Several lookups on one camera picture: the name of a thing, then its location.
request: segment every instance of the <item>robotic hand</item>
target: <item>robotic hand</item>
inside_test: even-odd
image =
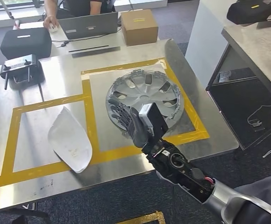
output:
[[[206,176],[175,145],[163,140],[168,127],[155,103],[138,112],[114,99],[108,102],[112,117],[126,127],[135,146],[142,148],[161,178],[179,185],[225,224],[271,224],[271,205]]]

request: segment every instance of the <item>black bag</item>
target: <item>black bag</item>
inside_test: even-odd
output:
[[[262,1],[239,1],[230,6],[227,19],[235,24],[266,21],[271,15],[271,6]]]
[[[52,39],[45,28],[10,30],[5,35],[0,50],[8,60],[31,54],[45,58],[51,54]]]

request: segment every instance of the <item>cardboard box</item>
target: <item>cardboard box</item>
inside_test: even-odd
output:
[[[158,26],[150,9],[121,14],[122,32],[126,45],[154,43]]]

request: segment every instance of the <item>laptop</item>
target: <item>laptop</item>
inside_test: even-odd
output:
[[[117,32],[118,12],[58,20],[68,40]]]

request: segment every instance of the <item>yellow tape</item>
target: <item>yellow tape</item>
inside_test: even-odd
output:
[[[142,20],[133,20],[133,22],[142,22],[145,21],[145,19],[142,19]]]
[[[138,217],[138,218],[129,219],[117,224],[145,224],[145,223],[148,223],[156,220],[157,220],[159,224],[166,224],[163,214],[161,211],[157,211],[155,213]]]
[[[188,99],[188,97],[187,97],[185,92],[180,85],[179,80],[176,77],[174,72],[170,67],[170,65],[167,62],[165,58],[111,66],[111,67],[101,68],[101,69],[83,71],[81,72],[81,75],[95,73],[95,72],[110,71],[110,70],[126,70],[126,69],[131,69],[131,68],[139,68],[139,67],[147,66],[147,65],[153,65],[156,63],[161,63],[161,65],[164,68],[167,75],[169,78],[170,78],[172,81],[178,85],[178,87],[180,89],[181,93],[184,98],[185,110],[186,111],[189,119],[191,121],[193,126],[195,128],[195,131],[170,136],[165,139],[175,145],[181,145],[181,144],[191,142],[191,141],[209,138],[209,135],[206,130],[206,128],[203,125],[201,120],[198,117],[198,115],[195,112],[195,108],[191,105],[191,101]],[[2,174],[0,176],[0,187],[8,184],[38,178],[41,176],[64,172],[70,169],[63,161],[61,161],[61,162],[56,162],[56,163],[48,164],[44,166],[13,172],[17,141],[19,133],[20,121],[21,121],[21,113],[24,112],[30,112],[30,111],[39,110],[43,108],[49,108],[52,106],[83,101],[85,106],[85,112],[86,112],[86,121],[87,125],[86,127],[87,134],[93,149],[92,158],[90,162],[91,165],[101,163],[101,162],[117,160],[117,159],[142,153],[141,149],[136,148],[135,146],[120,147],[120,148],[101,152],[99,150],[99,142],[97,135],[96,122],[95,119],[95,112],[94,112],[94,106],[92,97],[90,82],[89,79],[86,79],[86,80],[83,80],[82,84],[83,84],[83,94],[80,95],[54,99],[54,100],[40,102],[40,103],[32,104],[32,105],[21,106],[13,109],[13,113],[11,119],[10,129],[9,129],[9,135],[8,137]]]

